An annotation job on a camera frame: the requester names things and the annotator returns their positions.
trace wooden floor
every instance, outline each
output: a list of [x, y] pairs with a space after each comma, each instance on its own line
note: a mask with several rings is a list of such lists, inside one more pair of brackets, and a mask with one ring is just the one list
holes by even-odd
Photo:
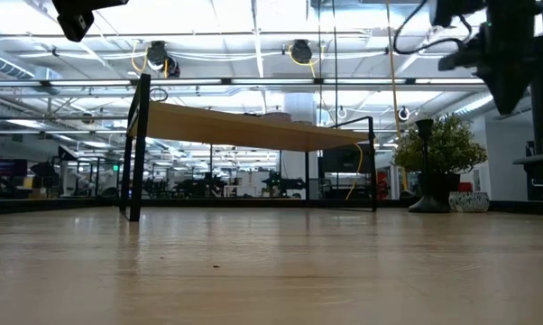
[[143, 214], [0, 216], [0, 324], [543, 324], [543, 217]]

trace red object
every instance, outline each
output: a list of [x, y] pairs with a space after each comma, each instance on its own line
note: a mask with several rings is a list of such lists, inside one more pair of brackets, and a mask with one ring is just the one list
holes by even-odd
[[474, 188], [472, 187], [472, 183], [470, 183], [470, 182], [460, 183], [460, 184], [458, 184], [458, 191], [472, 192], [472, 191], [474, 191]]

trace potted plant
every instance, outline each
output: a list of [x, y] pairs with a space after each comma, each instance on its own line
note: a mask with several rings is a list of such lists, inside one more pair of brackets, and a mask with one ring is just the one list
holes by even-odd
[[[487, 159], [486, 149], [473, 141], [470, 125], [455, 115], [437, 118], [428, 141], [430, 194], [448, 204], [450, 191], [457, 191], [460, 172], [470, 172]], [[398, 142], [394, 164], [407, 172], [422, 172], [423, 142], [418, 131], [410, 129]]]

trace black plant pot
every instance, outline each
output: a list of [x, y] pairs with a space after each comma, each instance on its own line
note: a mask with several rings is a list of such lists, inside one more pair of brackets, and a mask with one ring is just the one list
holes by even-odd
[[450, 205], [448, 199], [451, 191], [458, 191], [460, 175], [457, 174], [431, 174], [428, 189], [424, 189], [424, 196], [418, 203], [412, 205], [408, 211], [415, 213], [448, 213]]

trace green leafy plant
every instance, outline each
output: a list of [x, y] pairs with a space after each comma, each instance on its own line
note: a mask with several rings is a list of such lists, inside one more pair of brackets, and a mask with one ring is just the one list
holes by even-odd
[[[435, 174], [470, 172], [478, 163], [487, 160], [486, 149], [473, 141], [470, 125], [458, 116], [438, 118], [432, 126], [430, 137], [430, 172]], [[408, 172], [420, 172], [424, 168], [423, 142], [418, 131], [410, 129], [398, 142], [394, 164]]]

